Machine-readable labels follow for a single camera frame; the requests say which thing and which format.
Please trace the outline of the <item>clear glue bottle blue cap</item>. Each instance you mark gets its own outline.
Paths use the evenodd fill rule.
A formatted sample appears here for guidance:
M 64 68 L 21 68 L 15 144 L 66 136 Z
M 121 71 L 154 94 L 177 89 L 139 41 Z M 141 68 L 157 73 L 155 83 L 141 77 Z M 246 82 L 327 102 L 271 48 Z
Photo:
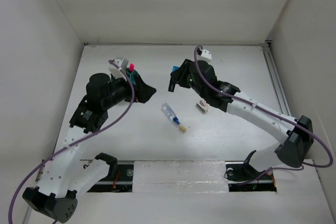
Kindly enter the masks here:
M 179 119 L 177 118 L 177 115 L 167 103 L 162 105 L 162 111 L 169 118 L 169 120 L 173 121 L 176 125 L 181 124 Z

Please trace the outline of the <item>black marker pink cap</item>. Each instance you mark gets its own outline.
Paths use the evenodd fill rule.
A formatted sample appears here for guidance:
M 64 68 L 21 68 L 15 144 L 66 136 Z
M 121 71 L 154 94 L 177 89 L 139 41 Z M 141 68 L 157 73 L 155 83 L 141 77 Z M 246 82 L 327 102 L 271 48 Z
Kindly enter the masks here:
M 133 71 L 134 71 L 134 64 L 132 64 L 132 63 L 130 64 L 130 66 L 129 66 L 129 71 L 130 71 L 130 72 L 133 72 Z

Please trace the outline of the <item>black marker blue cap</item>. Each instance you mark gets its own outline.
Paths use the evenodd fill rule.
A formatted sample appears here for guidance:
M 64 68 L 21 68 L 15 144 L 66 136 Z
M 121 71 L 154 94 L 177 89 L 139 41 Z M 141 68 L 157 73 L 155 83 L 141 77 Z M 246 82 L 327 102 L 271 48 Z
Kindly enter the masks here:
M 172 73 L 179 73 L 180 68 L 178 66 L 173 66 Z

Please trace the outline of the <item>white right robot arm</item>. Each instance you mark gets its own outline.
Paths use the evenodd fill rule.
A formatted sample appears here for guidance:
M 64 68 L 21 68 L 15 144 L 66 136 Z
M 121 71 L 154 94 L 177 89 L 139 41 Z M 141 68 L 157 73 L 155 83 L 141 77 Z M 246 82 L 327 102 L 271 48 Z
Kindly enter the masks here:
M 171 72 L 170 92 L 175 85 L 193 89 L 210 106 L 250 122 L 277 141 L 261 151 L 251 151 L 234 170 L 231 180 L 254 179 L 268 168 L 281 164 L 290 168 L 303 166 L 313 144 L 312 121 L 308 117 L 296 120 L 257 103 L 235 85 L 218 80 L 214 68 L 203 60 L 184 60 Z

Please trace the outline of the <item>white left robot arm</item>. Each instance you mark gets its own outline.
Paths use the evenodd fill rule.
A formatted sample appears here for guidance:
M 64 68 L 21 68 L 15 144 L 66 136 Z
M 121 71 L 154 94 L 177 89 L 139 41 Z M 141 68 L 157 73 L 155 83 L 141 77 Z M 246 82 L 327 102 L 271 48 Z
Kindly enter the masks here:
M 100 153 L 83 167 L 81 157 L 92 139 L 79 139 L 100 132 L 108 110 L 118 103 L 146 103 L 156 93 L 137 72 L 127 76 L 125 79 L 96 73 L 89 78 L 86 95 L 70 119 L 61 153 L 51 159 L 37 185 L 27 187 L 23 193 L 23 199 L 36 212 L 66 223 L 77 208 L 79 196 L 99 180 L 117 176 L 118 160 L 109 154 Z

